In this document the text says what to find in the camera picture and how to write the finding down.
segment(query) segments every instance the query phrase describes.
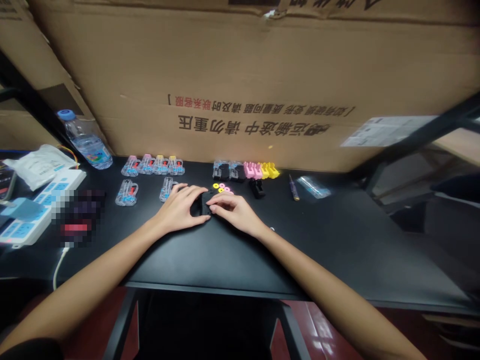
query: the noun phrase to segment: cardboard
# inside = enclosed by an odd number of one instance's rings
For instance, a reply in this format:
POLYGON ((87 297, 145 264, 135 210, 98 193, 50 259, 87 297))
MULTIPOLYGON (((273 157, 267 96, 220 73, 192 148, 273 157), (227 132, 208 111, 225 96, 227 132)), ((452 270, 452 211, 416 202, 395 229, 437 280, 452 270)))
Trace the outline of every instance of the cardboard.
POLYGON ((480 89, 473 1, 30 3, 118 155, 348 172, 369 119, 480 89))
MULTIPOLYGON (((53 111, 72 109, 82 120, 95 120, 26 1, 0 1, 0 49, 53 111)), ((37 150, 42 144, 58 141, 16 100, 0 103, 0 149, 37 150)))

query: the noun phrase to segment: yellow plastic part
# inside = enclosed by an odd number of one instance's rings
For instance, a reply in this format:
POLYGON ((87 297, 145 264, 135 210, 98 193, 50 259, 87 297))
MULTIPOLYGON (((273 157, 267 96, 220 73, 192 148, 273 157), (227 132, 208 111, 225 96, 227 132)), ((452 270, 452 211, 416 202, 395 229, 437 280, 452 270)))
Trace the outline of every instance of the yellow plastic part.
POLYGON ((275 168, 275 164, 273 162, 269 162, 267 164, 267 169, 268 169, 268 174, 270 175, 271 179, 275 179, 275 178, 279 177, 280 173, 275 168))
POLYGON ((262 173, 262 177, 261 177, 262 180, 266 179, 270 176, 269 171, 267 170, 267 163, 266 162, 261 164, 261 173, 262 173))

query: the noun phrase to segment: power strip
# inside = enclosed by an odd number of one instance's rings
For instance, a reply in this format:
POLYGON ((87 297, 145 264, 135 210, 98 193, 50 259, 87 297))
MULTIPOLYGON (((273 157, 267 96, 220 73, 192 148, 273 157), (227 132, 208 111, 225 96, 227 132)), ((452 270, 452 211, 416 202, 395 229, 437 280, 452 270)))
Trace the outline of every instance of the power strip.
POLYGON ((76 190, 86 176, 84 171, 75 169, 59 173, 34 200, 44 205, 41 213, 33 221, 13 221, 0 235, 0 243, 12 245, 12 249, 35 244, 52 222, 53 209, 65 207, 70 201, 69 191, 76 190))

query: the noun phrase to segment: pink plastic part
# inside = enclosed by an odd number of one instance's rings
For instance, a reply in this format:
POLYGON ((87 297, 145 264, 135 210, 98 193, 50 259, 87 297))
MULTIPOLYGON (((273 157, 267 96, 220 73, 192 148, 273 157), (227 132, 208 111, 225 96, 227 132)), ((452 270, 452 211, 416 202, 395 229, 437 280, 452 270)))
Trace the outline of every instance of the pink plastic part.
POLYGON ((253 178, 255 180, 261 179, 264 176, 264 173, 262 172, 262 165, 259 163, 253 163, 253 162, 251 162, 251 164, 252 164, 253 172, 255 174, 253 178))
POLYGON ((245 171, 245 177, 247 179, 251 179, 254 177, 255 172, 252 168, 252 163, 251 162, 244 162, 243 163, 243 170, 245 171))

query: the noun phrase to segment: red floor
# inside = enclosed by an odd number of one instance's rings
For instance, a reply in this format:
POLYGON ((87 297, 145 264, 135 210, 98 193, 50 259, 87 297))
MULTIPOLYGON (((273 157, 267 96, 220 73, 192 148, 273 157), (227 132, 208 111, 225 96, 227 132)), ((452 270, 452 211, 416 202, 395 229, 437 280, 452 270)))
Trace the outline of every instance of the red floor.
MULTIPOLYGON (((63 344, 66 359, 101 359, 120 311, 126 289, 119 287, 83 322, 63 344)), ((41 300, 37 296, 24 309, 25 317, 41 300)), ((358 352, 340 335, 313 302, 284 301, 293 311, 312 360, 361 360, 358 352)), ((383 313, 427 359, 450 360, 452 350, 435 327, 417 311, 381 308, 383 313)), ((122 360, 131 360, 138 351, 137 310, 130 324, 122 360)), ((273 360, 289 360, 282 326, 276 327, 271 345, 273 360)))

